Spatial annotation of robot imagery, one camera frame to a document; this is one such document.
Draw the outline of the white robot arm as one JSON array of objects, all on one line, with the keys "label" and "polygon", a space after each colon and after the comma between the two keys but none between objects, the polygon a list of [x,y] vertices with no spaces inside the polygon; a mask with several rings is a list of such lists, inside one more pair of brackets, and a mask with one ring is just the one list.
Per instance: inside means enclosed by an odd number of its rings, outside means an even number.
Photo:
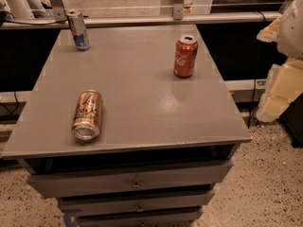
[{"label": "white robot arm", "polygon": [[257,39],[276,42],[277,50],[287,57],[281,66],[273,64],[269,70],[256,112],[259,121],[272,122],[303,93],[303,0],[294,0]]}]

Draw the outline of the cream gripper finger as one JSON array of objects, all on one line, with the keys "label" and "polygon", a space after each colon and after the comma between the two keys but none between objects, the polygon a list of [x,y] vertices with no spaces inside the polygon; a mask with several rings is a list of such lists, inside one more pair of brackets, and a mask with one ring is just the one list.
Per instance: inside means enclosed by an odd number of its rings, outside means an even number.
[{"label": "cream gripper finger", "polygon": [[303,61],[287,60],[281,66],[273,64],[256,112],[257,120],[278,119],[303,93]]},{"label": "cream gripper finger", "polygon": [[280,21],[281,17],[276,18],[270,25],[258,33],[257,39],[265,43],[276,43]]}]

